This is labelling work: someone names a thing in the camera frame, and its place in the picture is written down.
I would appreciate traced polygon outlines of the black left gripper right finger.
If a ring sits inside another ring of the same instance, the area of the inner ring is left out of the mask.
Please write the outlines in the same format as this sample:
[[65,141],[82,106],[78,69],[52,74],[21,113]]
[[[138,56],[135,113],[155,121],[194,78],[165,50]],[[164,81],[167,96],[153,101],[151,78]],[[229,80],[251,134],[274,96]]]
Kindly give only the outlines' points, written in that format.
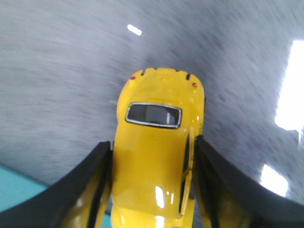
[[201,220],[211,228],[302,228],[304,206],[262,186],[195,140],[194,180]]

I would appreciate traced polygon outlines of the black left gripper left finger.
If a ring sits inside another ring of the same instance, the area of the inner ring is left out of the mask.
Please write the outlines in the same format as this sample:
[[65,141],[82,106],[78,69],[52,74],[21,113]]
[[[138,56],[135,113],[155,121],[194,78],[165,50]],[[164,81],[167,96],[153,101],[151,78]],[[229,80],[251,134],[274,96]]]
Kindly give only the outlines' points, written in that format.
[[0,214],[2,228],[100,228],[111,194],[112,150],[97,146],[66,176]]

